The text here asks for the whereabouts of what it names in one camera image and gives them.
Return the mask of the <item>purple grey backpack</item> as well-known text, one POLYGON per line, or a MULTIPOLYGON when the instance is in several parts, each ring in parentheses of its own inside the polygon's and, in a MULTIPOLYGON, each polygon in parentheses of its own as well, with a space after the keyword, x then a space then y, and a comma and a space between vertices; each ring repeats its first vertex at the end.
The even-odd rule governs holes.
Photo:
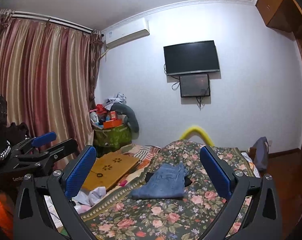
POLYGON ((269 144, 266 137, 260 137, 249 149, 249 156, 259 172, 265 172, 268 166, 269 144))

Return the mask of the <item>orange box on pile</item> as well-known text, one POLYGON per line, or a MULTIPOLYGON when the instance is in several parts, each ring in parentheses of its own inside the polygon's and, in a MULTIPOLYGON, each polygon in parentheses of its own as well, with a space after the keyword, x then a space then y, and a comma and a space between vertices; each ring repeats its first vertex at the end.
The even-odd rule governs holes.
POLYGON ((122 119, 108 120, 103 123, 103 129, 110 129, 122 125, 122 119))

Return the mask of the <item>green patterned storage box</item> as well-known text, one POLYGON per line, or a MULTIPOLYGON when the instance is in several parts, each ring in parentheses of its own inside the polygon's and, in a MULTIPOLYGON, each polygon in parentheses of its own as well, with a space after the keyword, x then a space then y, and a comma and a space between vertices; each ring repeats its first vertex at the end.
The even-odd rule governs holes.
POLYGON ((131 130, 126 125, 94 130, 93 146, 98 149, 100 154, 117 151, 131 142, 131 130))

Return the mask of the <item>wooden wall cabinet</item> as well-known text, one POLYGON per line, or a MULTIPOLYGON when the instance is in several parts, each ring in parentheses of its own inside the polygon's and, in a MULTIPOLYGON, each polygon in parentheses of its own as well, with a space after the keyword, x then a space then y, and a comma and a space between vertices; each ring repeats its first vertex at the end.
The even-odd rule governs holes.
POLYGON ((258 0, 256 7, 269 28, 293 32, 296 6, 293 0, 258 0))

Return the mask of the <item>blue denim jeans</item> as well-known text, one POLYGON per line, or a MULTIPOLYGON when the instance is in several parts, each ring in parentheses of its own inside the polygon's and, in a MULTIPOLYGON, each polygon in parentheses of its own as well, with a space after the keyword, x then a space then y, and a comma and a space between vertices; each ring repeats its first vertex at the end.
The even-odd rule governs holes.
POLYGON ((183 163, 178 165, 163 164, 154 173, 154 176, 143 186, 132 190, 129 197, 132 199, 177 199, 184 196, 184 177, 188 170, 183 163), (172 180, 157 178, 157 175, 176 175, 172 180))

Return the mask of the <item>black wall television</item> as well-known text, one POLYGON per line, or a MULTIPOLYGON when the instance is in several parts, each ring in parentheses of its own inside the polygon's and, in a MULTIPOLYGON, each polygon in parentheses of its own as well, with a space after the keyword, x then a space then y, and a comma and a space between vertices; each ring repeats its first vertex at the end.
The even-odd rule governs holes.
POLYGON ((163 47, 166 75, 219 72, 213 40, 174 44, 163 47))

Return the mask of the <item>black garment on bed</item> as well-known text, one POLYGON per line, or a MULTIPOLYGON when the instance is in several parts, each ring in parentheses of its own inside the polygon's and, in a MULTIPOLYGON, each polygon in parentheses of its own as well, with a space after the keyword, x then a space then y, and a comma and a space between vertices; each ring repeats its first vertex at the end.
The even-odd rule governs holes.
MULTIPOLYGON (((146 177, 145 177, 145 182, 147 183, 148 181, 150 181, 150 179, 154 176, 154 173, 151 172, 147 172, 146 173, 146 177)), ((157 175, 157 178, 160 179, 169 179, 172 180, 176 177, 176 175, 170 175, 170 174, 165 174, 165 175, 157 175)), ((190 180, 190 178, 188 178, 188 176, 184 177, 184 186, 190 186, 192 184, 192 181, 190 180)))

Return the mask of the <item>white wall air conditioner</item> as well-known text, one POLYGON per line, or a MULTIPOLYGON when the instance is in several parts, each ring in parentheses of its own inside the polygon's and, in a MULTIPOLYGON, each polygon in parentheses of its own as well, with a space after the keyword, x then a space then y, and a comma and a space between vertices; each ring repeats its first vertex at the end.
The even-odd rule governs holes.
POLYGON ((109 50, 150 35, 148 21, 140 18, 135 21, 117 24, 103 30, 103 49, 109 50))

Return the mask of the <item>white cloth on bed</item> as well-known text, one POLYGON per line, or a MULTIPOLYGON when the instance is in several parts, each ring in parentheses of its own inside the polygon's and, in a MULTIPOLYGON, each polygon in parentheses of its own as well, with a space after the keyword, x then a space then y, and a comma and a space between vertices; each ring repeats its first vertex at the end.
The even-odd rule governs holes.
POLYGON ((81 189, 72 200, 87 206, 94 206, 106 195, 106 187, 99 186, 92 191, 81 189))

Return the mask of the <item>grey plush toy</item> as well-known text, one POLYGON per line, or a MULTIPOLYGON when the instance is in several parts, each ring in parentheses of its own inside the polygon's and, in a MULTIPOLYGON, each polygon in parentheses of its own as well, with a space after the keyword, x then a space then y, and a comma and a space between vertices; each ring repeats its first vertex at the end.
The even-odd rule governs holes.
POLYGON ((111 111, 115 111, 119 115, 124 115, 124 124, 129 126, 133 133, 139 132, 139 124, 135 112, 127 105, 122 103, 114 103, 111 111))

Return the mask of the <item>floral green bed blanket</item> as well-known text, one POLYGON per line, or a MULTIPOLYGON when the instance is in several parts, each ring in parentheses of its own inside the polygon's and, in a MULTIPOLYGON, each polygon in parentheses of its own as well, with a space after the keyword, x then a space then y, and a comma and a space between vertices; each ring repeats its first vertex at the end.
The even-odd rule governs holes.
POLYGON ((226 203, 200 162, 202 144, 178 140, 162 148, 124 187, 113 189, 81 218, 97 239, 199 239, 226 203), (147 172, 184 164, 191 184, 180 199, 131 199, 147 172))

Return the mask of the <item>striped pink beige curtain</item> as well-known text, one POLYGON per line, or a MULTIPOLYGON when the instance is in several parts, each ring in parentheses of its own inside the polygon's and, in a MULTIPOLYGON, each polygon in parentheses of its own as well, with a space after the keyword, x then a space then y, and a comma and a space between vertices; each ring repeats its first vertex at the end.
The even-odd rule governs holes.
POLYGON ((93 142, 102 35, 49 21, 15 18, 0 10, 0 95, 9 123, 25 123, 32 137, 55 132, 78 150, 93 142))

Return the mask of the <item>small black wall monitor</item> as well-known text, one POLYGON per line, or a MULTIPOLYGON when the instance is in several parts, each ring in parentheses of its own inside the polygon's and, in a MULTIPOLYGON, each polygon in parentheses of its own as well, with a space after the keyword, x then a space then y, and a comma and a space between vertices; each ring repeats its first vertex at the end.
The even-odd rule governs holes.
POLYGON ((210 79, 207 74, 190 74, 179 77, 182 98, 210 96, 210 79))

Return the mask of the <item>yellow curved pillow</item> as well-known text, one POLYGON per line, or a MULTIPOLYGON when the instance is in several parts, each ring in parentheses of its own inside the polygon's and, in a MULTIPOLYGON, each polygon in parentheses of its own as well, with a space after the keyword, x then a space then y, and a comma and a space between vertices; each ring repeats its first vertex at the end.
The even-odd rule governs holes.
POLYGON ((202 141, 205 143, 205 145, 208 146, 215 146, 213 140, 210 138, 210 136, 206 133, 204 129, 202 129, 200 126, 191 126, 188 129, 186 129, 182 135, 180 136, 180 140, 188 140, 192 136, 198 136, 202 139, 202 141))

